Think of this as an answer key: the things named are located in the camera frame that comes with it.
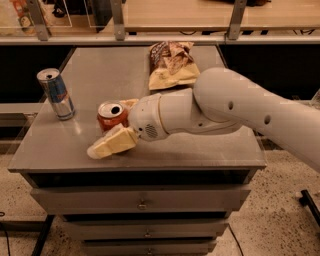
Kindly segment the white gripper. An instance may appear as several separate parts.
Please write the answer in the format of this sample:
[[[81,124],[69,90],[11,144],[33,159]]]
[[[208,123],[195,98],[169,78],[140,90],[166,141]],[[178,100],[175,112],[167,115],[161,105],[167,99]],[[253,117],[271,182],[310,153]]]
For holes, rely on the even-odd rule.
[[[140,139],[155,141],[168,137],[161,123],[160,98],[160,94],[154,94],[143,97],[139,101],[135,98],[120,101],[124,108],[131,109],[128,122]],[[114,126],[87,149],[88,156],[92,159],[102,159],[134,148],[137,145],[138,136],[131,127],[124,127],[122,124]]]

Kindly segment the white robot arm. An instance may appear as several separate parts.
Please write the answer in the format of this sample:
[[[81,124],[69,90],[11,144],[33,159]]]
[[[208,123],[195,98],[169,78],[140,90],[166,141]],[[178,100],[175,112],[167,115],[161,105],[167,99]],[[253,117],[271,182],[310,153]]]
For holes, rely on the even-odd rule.
[[[139,100],[106,102],[105,135],[87,149],[93,159],[134,148],[174,133],[228,134],[247,126],[320,168],[320,111],[271,93],[226,68],[203,71],[193,87]]]

